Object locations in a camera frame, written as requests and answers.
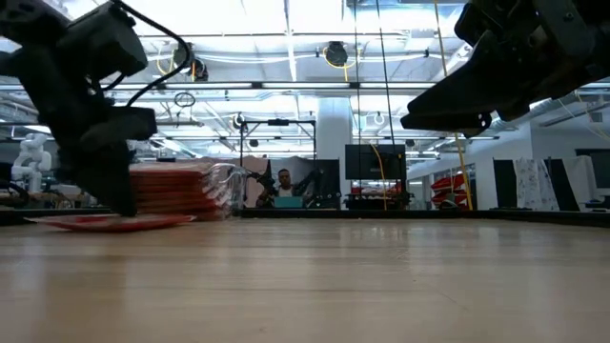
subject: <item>person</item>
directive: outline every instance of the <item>person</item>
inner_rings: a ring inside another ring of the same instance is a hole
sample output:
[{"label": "person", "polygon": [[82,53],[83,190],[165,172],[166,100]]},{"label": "person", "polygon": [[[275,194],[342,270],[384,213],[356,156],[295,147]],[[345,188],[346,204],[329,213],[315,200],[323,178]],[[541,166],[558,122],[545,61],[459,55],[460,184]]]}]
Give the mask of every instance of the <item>person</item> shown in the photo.
[{"label": "person", "polygon": [[302,196],[305,201],[308,201],[312,197],[310,187],[312,178],[310,176],[294,185],[290,172],[287,169],[282,169],[277,173],[277,179],[279,181],[279,187],[277,189],[265,189],[258,196],[258,200],[256,200],[256,206],[258,208],[272,208],[274,199],[277,196]]}]

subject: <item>white column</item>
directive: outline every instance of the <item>white column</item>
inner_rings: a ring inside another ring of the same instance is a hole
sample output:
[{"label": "white column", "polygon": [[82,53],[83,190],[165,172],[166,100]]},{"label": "white column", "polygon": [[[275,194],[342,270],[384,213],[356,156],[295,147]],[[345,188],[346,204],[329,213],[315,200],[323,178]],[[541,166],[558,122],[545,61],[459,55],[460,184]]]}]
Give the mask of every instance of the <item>white column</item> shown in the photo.
[{"label": "white column", "polygon": [[341,194],[351,191],[345,179],[345,145],[352,144],[352,106],[349,98],[321,98],[316,119],[318,159],[338,159]]}]

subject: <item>white robot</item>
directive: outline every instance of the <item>white robot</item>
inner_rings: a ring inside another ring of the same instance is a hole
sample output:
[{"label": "white robot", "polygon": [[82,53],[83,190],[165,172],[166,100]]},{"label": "white robot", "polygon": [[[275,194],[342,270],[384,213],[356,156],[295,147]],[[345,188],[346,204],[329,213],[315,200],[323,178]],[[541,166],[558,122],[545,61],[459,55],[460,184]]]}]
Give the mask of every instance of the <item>white robot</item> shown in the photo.
[{"label": "white robot", "polygon": [[[30,133],[20,144],[19,156],[12,164],[13,181],[27,181],[29,192],[40,192],[42,172],[51,170],[51,154],[44,151],[47,136],[43,133]],[[22,165],[30,161],[27,167]]]}]

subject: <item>table surface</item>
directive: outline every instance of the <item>table surface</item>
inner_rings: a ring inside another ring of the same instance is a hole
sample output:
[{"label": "table surface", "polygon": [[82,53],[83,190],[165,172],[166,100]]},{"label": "table surface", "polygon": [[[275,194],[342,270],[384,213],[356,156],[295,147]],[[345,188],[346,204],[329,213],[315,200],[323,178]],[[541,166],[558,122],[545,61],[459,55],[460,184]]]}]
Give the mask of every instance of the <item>table surface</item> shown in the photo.
[{"label": "table surface", "polygon": [[472,220],[5,227],[0,342],[610,342],[610,232]]}]

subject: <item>red plate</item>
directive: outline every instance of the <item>red plate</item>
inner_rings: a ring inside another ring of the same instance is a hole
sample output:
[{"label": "red plate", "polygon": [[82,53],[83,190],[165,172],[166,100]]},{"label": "red plate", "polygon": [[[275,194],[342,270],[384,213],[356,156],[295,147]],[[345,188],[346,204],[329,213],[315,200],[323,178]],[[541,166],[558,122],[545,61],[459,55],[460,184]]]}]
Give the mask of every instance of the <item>red plate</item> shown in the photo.
[{"label": "red plate", "polygon": [[78,232],[138,232],[157,230],[188,223],[195,219],[192,215],[143,214],[134,218],[116,214],[63,215],[28,220]]}]

